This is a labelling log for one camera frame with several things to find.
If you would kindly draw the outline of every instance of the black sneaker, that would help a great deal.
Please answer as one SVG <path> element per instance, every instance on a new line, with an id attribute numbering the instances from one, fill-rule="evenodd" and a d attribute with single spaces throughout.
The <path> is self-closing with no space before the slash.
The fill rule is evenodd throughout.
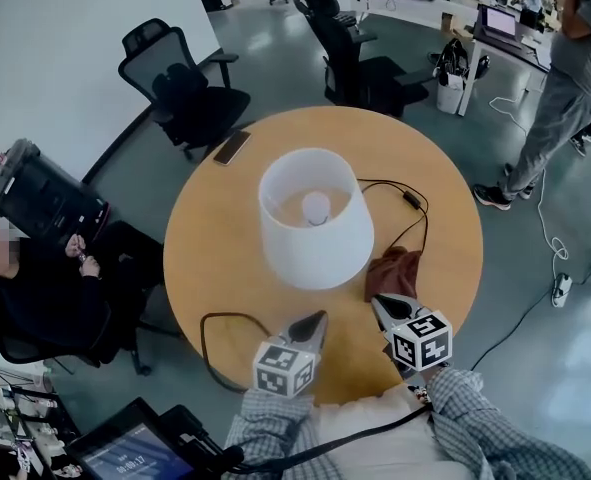
<path id="1" fill-rule="evenodd" d="M 512 172 L 513 172 L 513 166 L 511 164 L 504 164 L 504 174 L 506 176 L 510 176 Z M 525 201 L 528 201 L 531 198 L 531 196 L 533 195 L 534 188 L 535 188 L 535 185 L 529 185 L 528 187 L 526 187 L 524 190 L 522 190 L 519 193 L 519 197 L 521 197 Z"/>
<path id="2" fill-rule="evenodd" d="M 577 151 L 580 156 L 586 156 L 586 146 L 584 145 L 584 141 L 582 139 L 572 137 L 570 142 L 575 148 L 575 151 Z"/>
<path id="3" fill-rule="evenodd" d="M 504 197 L 499 187 L 485 187 L 484 185 L 474 185 L 473 195 L 484 206 L 494 206 L 498 210 L 510 210 L 511 202 Z"/>

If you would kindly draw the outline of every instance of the round wooden table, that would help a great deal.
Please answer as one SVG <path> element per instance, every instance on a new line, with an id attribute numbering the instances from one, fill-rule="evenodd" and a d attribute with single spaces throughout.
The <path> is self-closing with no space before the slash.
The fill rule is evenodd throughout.
<path id="1" fill-rule="evenodd" d="M 358 178 L 401 181 L 429 200 L 430 226 L 417 279 L 419 300 L 440 310 L 457 331 L 475 299 L 482 272 L 482 230 L 471 192 L 450 159 L 429 139 L 390 117 L 348 107 L 311 107 L 277 114 L 248 127 L 251 138 L 230 165 L 205 159 L 173 209 L 164 247 L 164 274 L 182 330 L 201 352 L 199 322 L 211 312 L 236 311 L 277 333 L 286 322 L 319 309 L 330 321 L 314 386 L 316 403 L 344 403 L 378 395 L 400 383 L 370 304 L 364 272 L 332 290 L 302 291 L 281 282 L 264 259 L 258 187 L 271 163 L 300 148 L 335 151 Z M 372 257 L 418 212 L 396 190 L 365 194 L 375 227 Z M 419 249 L 423 225 L 401 245 Z M 211 319 L 206 343 L 211 364 L 251 386 L 253 357 L 263 333 L 242 318 Z"/>

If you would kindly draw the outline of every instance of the brown pouch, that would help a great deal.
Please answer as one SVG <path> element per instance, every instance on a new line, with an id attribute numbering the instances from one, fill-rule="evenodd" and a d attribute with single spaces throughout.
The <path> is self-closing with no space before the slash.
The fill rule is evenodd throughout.
<path id="1" fill-rule="evenodd" d="M 417 298 L 415 283 L 421 251 L 409 252 L 405 247 L 390 247 L 381 258 L 371 261 L 366 273 L 364 302 L 378 293 L 396 293 Z"/>

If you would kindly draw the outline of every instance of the smartphone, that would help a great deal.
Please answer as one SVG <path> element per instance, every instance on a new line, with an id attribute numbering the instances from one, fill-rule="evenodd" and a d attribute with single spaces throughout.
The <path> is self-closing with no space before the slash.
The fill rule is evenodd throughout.
<path id="1" fill-rule="evenodd" d="M 251 134 L 248 132 L 237 130 L 217 152 L 213 160 L 221 165 L 230 164 L 250 136 Z"/>

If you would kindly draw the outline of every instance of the monitor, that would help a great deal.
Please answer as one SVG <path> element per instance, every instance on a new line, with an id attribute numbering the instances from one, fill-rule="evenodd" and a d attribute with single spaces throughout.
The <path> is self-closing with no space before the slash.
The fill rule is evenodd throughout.
<path id="1" fill-rule="evenodd" d="M 101 480 L 194 478 L 194 468 L 164 435 L 158 419 L 138 399 L 67 451 Z"/>
<path id="2" fill-rule="evenodd" d="M 515 37 L 515 17 L 512 14 L 487 8 L 486 26 Z"/>

